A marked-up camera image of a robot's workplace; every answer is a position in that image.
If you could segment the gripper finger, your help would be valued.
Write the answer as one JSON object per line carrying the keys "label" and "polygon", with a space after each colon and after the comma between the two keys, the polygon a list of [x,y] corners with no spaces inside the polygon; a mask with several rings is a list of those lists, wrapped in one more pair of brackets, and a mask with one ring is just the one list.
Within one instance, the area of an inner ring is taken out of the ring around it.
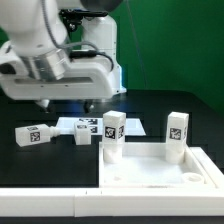
{"label": "gripper finger", "polygon": [[53,113],[54,105],[48,99],[37,100],[36,104],[41,108],[41,110],[45,113]]}
{"label": "gripper finger", "polygon": [[90,113],[94,109],[94,104],[92,100],[86,100],[83,106],[85,113]]}

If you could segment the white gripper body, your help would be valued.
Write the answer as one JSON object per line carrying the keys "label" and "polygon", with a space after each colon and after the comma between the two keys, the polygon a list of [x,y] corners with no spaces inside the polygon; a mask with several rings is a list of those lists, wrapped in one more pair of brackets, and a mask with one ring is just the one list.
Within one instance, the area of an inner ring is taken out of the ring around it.
{"label": "white gripper body", "polygon": [[0,72],[0,86],[14,100],[87,100],[111,98],[115,93],[112,62],[104,56],[73,60],[64,77],[52,82],[30,78],[16,56],[0,55],[0,65],[6,63],[16,73]]}

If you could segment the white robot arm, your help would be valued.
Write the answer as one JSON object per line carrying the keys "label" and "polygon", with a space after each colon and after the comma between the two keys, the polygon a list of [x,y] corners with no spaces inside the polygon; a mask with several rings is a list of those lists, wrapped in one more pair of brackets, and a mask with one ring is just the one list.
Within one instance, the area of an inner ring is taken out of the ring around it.
{"label": "white robot arm", "polygon": [[126,92],[116,59],[123,0],[0,0],[0,89],[46,108],[52,100],[110,99]]}

